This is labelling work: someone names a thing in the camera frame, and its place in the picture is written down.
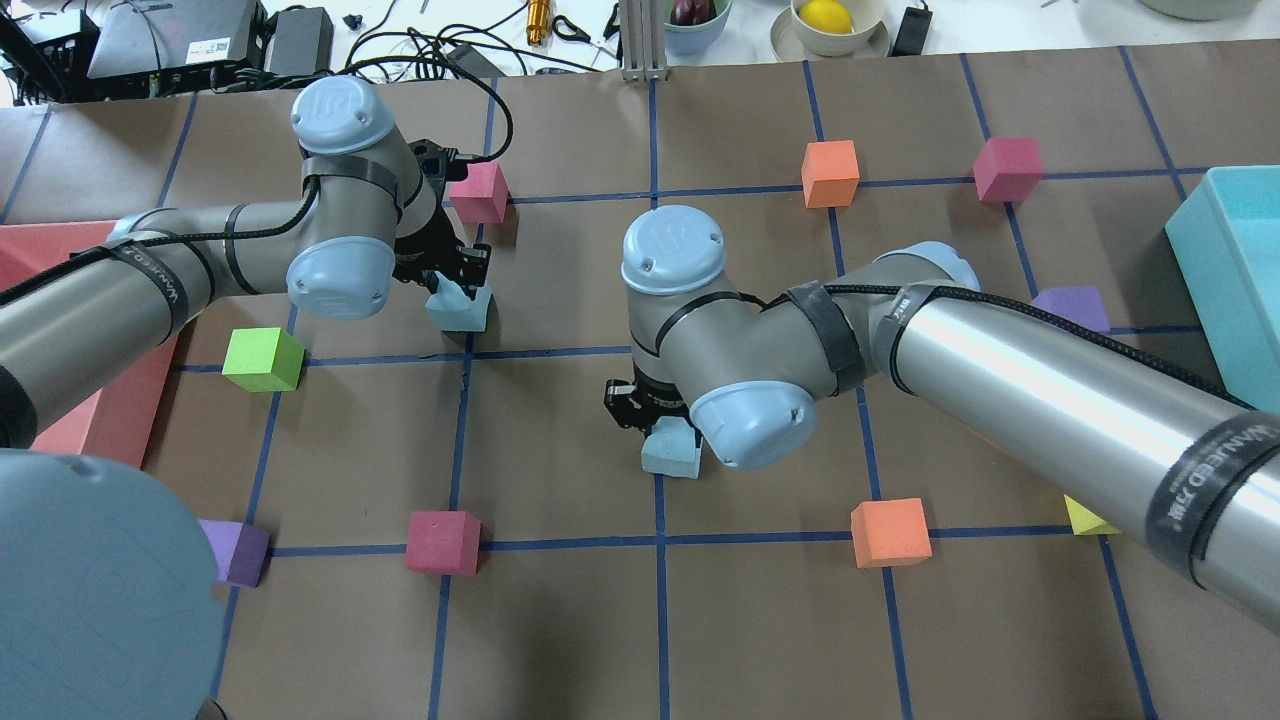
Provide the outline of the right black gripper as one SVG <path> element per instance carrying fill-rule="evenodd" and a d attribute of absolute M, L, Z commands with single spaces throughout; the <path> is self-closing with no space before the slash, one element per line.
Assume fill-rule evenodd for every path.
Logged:
<path fill-rule="evenodd" d="M 603 404 L 620 428 L 635 429 L 645 436 L 660 416 L 685 416 L 690 420 L 689 406 L 675 386 L 655 384 L 640 375 L 634 380 L 607 380 Z"/>

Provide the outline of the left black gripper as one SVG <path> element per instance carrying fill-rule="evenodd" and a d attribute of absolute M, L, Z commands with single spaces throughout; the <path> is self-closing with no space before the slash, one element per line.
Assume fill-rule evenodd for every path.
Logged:
<path fill-rule="evenodd" d="M 442 200 L 448 183 L 468 178 L 468 164 L 458 159 L 457 149 L 430 140 L 413 141 L 410 150 L 422 170 L 422 182 L 403 218 L 419 208 L 426 210 L 428 217 L 416 231 L 398 233 L 392 277 L 401 283 L 426 287 L 431 301 L 470 301 L 486 283 L 492 246 L 463 245 Z"/>

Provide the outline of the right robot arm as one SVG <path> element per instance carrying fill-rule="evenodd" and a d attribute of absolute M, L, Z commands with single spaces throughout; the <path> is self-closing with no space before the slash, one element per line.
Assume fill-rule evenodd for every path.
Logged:
<path fill-rule="evenodd" d="M 1052 480 L 1157 560 L 1271 632 L 1279 619 L 1277 415 L 1037 307 L 983 293 L 947 243 L 878 256 L 764 304 L 724 273 L 704 211 L 626 229 L 632 380 L 605 405 L 652 433 L 680 418 L 727 468 L 778 462 L 818 401 L 874 374 Z"/>

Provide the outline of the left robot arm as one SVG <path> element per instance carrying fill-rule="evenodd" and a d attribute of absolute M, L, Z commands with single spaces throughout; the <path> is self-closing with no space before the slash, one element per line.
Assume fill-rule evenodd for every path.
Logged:
<path fill-rule="evenodd" d="M 188 506 L 110 459 L 36 437 L 211 304 L 287 293 L 315 316 L 379 313 L 393 281 L 475 299 L 489 247 L 448 227 L 479 163 L 408 142 L 365 79 L 294 100 L 298 202 L 156 208 L 3 292 L 3 716 L 206 719 L 223 638 L 218 564 Z"/>

